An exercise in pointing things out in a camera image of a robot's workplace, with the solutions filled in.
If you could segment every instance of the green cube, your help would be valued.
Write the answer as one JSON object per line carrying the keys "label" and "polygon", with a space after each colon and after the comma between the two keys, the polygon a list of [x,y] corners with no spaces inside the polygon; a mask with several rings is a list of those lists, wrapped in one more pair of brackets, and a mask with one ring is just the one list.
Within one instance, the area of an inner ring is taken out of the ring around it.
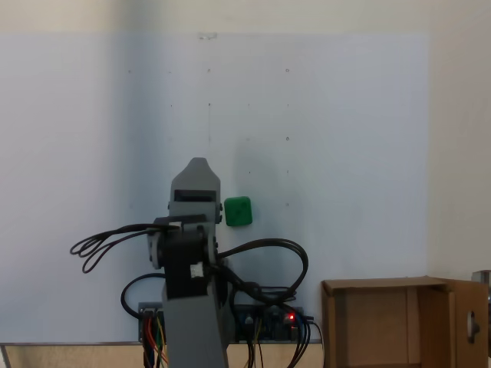
{"label": "green cube", "polygon": [[225,220],[228,226],[244,226],[252,224],[252,207],[249,197],[227,198]]}

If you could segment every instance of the gray robotic arm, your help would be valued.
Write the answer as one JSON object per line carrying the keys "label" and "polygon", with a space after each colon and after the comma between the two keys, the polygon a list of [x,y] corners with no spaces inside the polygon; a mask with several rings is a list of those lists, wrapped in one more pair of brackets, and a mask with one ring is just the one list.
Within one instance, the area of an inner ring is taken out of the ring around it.
{"label": "gray robotic arm", "polygon": [[216,263],[221,208],[218,176],[206,159],[192,159],[172,181],[170,216],[155,221],[180,226],[148,237],[150,260],[166,274],[162,300],[174,368],[229,366],[226,348],[235,325],[226,303],[228,286],[206,272]]}

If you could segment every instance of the yellow wire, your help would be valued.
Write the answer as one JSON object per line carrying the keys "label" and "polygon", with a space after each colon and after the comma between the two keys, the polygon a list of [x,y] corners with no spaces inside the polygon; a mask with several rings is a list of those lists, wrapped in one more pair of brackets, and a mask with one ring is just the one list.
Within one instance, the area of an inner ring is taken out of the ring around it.
{"label": "yellow wire", "polygon": [[159,325],[160,336],[162,337],[163,355],[166,357],[167,362],[169,362],[169,357],[167,356],[166,338],[163,336],[162,324],[160,324],[160,318],[159,317],[157,317],[157,324]]}
{"label": "yellow wire", "polygon": [[156,347],[153,348],[153,351],[155,351],[155,353],[157,353],[157,356],[160,354],[160,351]]}
{"label": "yellow wire", "polygon": [[259,320],[258,332],[255,334],[254,345],[256,345],[258,342],[259,332],[261,332],[261,325],[262,325],[262,320]]}

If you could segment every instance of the brown cardboard box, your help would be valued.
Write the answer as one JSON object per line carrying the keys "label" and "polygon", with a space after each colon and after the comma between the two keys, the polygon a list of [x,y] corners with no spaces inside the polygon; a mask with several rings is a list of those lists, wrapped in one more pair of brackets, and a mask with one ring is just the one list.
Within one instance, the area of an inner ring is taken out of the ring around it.
{"label": "brown cardboard box", "polygon": [[487,368],[487,298],[472,281],[323,281],[325,368]]}

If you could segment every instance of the white board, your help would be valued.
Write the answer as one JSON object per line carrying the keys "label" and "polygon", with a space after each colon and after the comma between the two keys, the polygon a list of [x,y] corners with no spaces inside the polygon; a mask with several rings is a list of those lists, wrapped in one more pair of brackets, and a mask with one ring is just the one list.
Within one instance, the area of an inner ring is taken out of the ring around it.
{"label": "white board", "polygon": [[[326,278],[426,273],[427,37],[0,36],[0,343],[135,341],[120,292],[151,272],[145,239],[90,274],[78,240],[166,215],[172,178],[205,156],[256,238],[310,259],[297,305],[320,318]],[[234,256],[244,279],[291,283],[286,250]],[[260,270],[260,276],[252,278]],[[157,301],[162,281],[129,301]]]}

